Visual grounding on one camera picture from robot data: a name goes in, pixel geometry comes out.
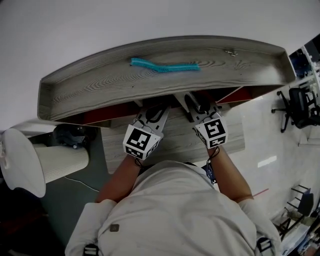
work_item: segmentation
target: person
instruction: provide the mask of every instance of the person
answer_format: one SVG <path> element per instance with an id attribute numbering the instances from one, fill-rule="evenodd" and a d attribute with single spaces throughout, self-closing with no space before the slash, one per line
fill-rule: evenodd
<path id="1" fill-rule="evenodd" d="M 208 155 L 220 192 L 197 166 L 162 161 L 139 175 L 143 162 L 127 155 L 85 205 L 65 254 L 279 255 L 277 229 L 224 148 Z"/>

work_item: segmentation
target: wood grain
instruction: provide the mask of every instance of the wood grain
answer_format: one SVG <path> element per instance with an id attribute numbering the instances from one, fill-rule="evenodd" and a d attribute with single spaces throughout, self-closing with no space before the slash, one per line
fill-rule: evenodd
<path id="1" fill-rule="evenodd" d="M 244 131 L 240 110 L 237 108 L 225 110 L 222 115 L 226 118 L 229 137 L 224 148 L 228 153 L 245 149 Z M 123 140 L 128 125 L 135 116 L 114 119 L 111 128 L 101 128 L 105 160 L 109 173 L 113 173 L 126 156 L 123 150 Z M 192 130 L 194 123 L 190 123 L 184 109 L 171 109 L 165 124 L 164 138 L 156 150 L 146 159 L 145 165 L 156 164 L 164 160 L 178 162 L 199 162 L 208 158 L 203 142 Z"/>
<path id="2" fill-rule="evenodd" d="M 236 57 L 224 49 L 235 49 Z M 77 61 L 42 80 L 50 102 L 39 100 L 41 119 L 59 120 L 86 111 L 178 92 L 284 85 L 291 66 L 285 50 L 261 42 L 217 36 L 169 37 L 124 45 Z M 130 66 L 131 57 L 160 65 L 197 63 L 201 71 L 157 73 Z M 48 98 L 40 87 L 39 99 Z"/>

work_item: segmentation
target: white floor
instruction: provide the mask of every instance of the white floor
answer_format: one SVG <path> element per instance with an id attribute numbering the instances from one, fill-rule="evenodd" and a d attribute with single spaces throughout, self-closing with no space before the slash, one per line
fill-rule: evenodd
<path id="1" fill-rule="evenodd" d="M 289 86 L 282 87 L 281 91 L 289 98 Z M 280 132 L 284 114 L 272 114 L 271 109 L 283 106 L 277 91 L 238 106 L 242 114 L 245 150 L 230 155 L 253 195 L 268 189 L 254 198 L 269 218 L 297 196 L 290 189 L 295 185 L 311 188 L 315 205 L 320 195 L 320 146 L 298 147 L 300 139 L 307 142 L 310 128 L 300 130 L 291 125 L 291 120 L 285 133 Z M 312 127 L 310 138 L 320 138 L 320 127 Z"/>

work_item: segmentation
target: white wall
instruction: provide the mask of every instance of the white wall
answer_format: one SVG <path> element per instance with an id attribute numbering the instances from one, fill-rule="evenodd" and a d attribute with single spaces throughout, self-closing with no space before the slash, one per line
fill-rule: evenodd
<path id="1" fill-rule="evenodd" d="M 318 0 L 4 0 L 0 131 L 37 118 L 42 77 L 115 46 L 221 35 L 267 42 L 292 53 L 319 33 Z"/>

